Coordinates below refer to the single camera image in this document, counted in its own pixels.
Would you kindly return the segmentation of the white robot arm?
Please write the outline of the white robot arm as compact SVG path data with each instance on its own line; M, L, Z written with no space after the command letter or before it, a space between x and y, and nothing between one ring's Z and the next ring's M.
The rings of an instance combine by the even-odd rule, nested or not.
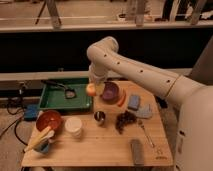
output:
M87 49L89 78L99 84L110 70L133 81L180 111L174 171L213 171L213 86L118 53L108 36Z

